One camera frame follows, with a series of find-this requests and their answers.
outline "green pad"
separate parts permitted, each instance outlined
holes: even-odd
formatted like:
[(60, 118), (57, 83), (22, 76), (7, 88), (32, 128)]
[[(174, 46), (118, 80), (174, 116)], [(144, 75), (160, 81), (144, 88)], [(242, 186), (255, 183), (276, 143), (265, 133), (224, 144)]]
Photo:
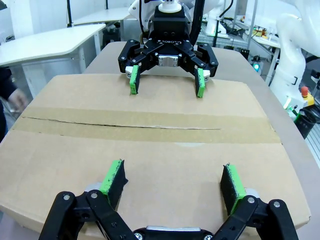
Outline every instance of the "green pad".
[(202, 68), (195, 69), (195, 94), (198, 98), (202, 98), (205, 92), (204, 70)]
[(124, 160), (114, 160), (99, 189), (107, 196), (113, 209), (116, 208), (124, 186), (128, 182), (124, 164)]
[(131, 94), (138, 94), (138, 88), (140, 83), (140, 67), (139, 65), (134, 65), (130, 77), (130, 91)]
[(246, 190), (240, 180), (236, 166), (223, 166), (220, 188), (228, 215), (233, 214), (240, 200), (246, 196)]

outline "cardboard box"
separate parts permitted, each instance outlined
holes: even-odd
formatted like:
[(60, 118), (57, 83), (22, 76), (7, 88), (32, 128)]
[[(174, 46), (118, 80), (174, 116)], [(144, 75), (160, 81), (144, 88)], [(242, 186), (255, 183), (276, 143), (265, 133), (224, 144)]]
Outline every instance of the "cardboard box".
[[(129, 180), (118, 212), (132, 229), (201, 227), (226, 220), (223, 165), (264, 202), (286, 202), (297, 228), (309, 221), (303, 190), (277, 133), (241, 82), (209, 81), (197, 98), (194, 80), (142, 76), (130, 95), (124, 75), (52, 79), (0, 146), (0, 210), (40, 232), (55, 196), (76, 196), (102, 182), (125, 159)], [(256, 239), (247, 228), (245, 239)], [(86, 224), (78, 239), (102, 238)]]

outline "bolt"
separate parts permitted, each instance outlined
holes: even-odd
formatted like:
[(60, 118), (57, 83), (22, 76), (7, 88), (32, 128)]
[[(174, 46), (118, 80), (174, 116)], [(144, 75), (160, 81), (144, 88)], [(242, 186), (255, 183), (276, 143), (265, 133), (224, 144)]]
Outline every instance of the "bolt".
[(278, 201), (275, 201), (275, 202), (273, 203), (273, 205), (274, 205), (276, 208), (279, 208), (279, 207), (280, 207), (280, 203), (279, 203)]
[(211, 240), (212, 237), (213, 237), (212, 235), (206, 235), (203, 239), (204, 239), (204, 240)]
[(255, 199), (254, 199), (253, 197), (249, 197), (249, 198), (248, 198), (248, 202), (249, 202), (250, 204), (253, 204), (253, 203), (255, 202)]
[(96, 198), (98, 197), (98, 194), (96, 194), (96, 193), (94, 192), (94, 193), (91, 194), (91, 197), (92, 197), (93, 199), (96, 199)]
[(140, 233), (137, 232), (134, 235), (138, 240), (143, 240), (143, 237), (142, 237), (142, 235)]

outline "dark sleeve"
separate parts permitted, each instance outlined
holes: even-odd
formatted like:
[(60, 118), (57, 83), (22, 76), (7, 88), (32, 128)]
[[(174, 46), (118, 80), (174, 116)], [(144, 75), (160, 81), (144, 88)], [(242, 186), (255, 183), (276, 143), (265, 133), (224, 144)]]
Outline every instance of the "dark sleeve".
[(0, 96), (8, 100), (10, 95), (17, 89), (10, 79), (11, 71), (8, 68), (0, 68)]

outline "person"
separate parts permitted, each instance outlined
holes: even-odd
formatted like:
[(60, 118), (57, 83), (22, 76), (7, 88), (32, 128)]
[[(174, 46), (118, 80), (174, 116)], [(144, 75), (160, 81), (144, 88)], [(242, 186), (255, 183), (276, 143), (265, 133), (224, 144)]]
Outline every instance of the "person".
[[(13, 107), (22, 113), (27, 107), (28, 100), (25, 94), (18, 89), (11, 81), (11, 71), (8, 68), (0, 68), (0, 97), (7, 100)], [(4, 106), (0, 103), (0, 142), (8, 131), (4, 113)]]

